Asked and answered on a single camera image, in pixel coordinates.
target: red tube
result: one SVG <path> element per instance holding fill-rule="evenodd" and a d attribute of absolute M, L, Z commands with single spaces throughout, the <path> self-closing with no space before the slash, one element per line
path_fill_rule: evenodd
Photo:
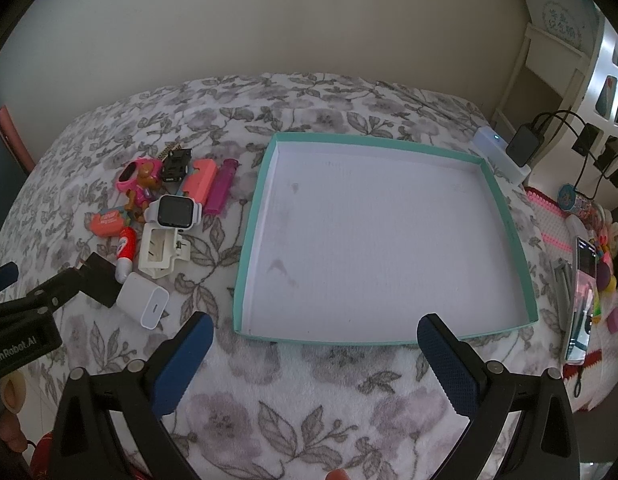
<path fill-rule="evenodd" d="M 124 283 L 129 274 L 134 270 L 135 256 L 135 231 L 131 227 L 125 227 L 120 231 L 120 240 L 116 249 L 116 281 Z"/>

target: white tile floor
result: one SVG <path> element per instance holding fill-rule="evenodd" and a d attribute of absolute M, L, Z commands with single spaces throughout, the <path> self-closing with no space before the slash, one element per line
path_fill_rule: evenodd
<path fill-rule="evenodd" d="M 18 414 L 18 419 L 26 438 L 37 444 L 45 433 L 54 428 L 57 407 L 42 393 L 36 381 L 26 370 L 26 367 L 20 371 L 26 379 L 26 399 L 22 410 Z M 33 451 L 33 446 L 29 446 L 23 453 L 27 462 L 31 460 Z"/>

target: smartwatch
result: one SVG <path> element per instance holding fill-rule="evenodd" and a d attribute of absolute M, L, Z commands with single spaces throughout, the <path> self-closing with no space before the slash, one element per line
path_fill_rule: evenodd
<path fill-rule="evenodd" d="M 163 229 L 187 231 L 202 219 L 202 206 L 188 196 L 162 195 L 144 211 L 144 220 Z"/>

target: floral tablecloth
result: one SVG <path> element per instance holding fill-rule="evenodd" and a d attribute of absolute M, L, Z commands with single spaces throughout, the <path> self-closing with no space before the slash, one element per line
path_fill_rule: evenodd
<path fill-rule="evenodd" d="M 93 213 L 121 205 L 113 182 L 125 163 L 178 140 L 194 157 L 240 167 L 223 215 L 188 232 L 191 261 L 158 282 L 170 301 L 148 331 L 116 307 L 83 294 L 55 313 L 60 349 L 28 366 L 55 403 L 71 368 L 115 372 L 148 358 L 189 315 L 212 316 L 215 341 L 176 413 L 164 423 L 202 478 L 319 479 L 344 467 L 354 479 L 428 478 L 467 423 L 455 414 L 416 346 L 334 347 L 247 340 L 233 332 L 231 301 L 250 200 L 275 132 L 393 137 L 467 150 L 486 124 L 463 99 L 356 77 L 305 73 L 227 76 L 159 88 L 74 120 L 40 160 L 0 232 L 0 265 L 20 280 L 0 301 L 25 294 L 92 251 L 114 261 L 116 239 L 95 237 Z M 560 330 L 550 261 L 524 192 L 497 171 L 534 281 L 540 321 L 471 341 L 484 360 L 539 374 L 557 364 Z M 119 424 L 124 448 L 140 454 Z M 512 433 L 505 428 L 484 469 L 495 473 Z"/>

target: black power adapter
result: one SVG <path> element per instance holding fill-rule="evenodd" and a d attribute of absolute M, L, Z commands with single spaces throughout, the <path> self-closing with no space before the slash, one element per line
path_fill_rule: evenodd
<path fill-rule="evenodd" d="M 523 124 L 506 147 L 505 153 L 515 162 L 518 168 L 523 168 L 540 148 L 544 136 L 536 132 L 531 124 Z"/>

